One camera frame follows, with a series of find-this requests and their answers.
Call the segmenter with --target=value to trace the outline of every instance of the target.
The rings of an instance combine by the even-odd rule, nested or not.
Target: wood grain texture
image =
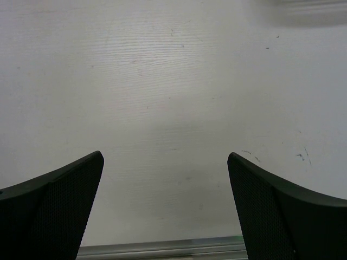
[[[347,31],[253,7],[1,1],[1,187],[101,150],[82,245],[240,234],[230,152],[347,198]]]

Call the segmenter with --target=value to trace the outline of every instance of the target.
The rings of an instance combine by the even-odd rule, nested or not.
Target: stain
[[[297,156],[300,157],[303,161],[305,160],[302,154],[297,154]]]
[[[252,154],[251,152],[246,151],[246,150],[242,150],[242,152],[244,152],[244,153],[248,153],[248,154]]]
[[[309,159],[309,163],[310,163],[310,165],[311,165],[311,167],[312,167],[312,163],[311,163],[311,159],[310,159],[310,156],[309,156],[309,152],[307,151],[307,149],[306,149],[305,146],[304,146],[304,149],[305,149],[305,152],[306,152],[306,154],[307,154],[307,158]]]

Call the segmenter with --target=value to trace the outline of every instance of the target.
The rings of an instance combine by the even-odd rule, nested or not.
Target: metal rail
[[[83,246],[78,260],[189,257],[193,260],[247,260],[242,236],[124,245]]]

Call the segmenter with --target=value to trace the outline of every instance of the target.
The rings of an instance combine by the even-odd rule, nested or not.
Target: black mark
[[[310,156],[309,156],[309,152],[307,151],[306,147],[304,146],[304,149],[305,149],[305,152],[307,154],[307,158],[309,159],[309,162],[310,162],[310,165],[312,167],[312,163],[311,163],[311,160],[310,160]]]
[[[302,154],[297,154],[297,156],[300,157],[303,161],[305,160]]]

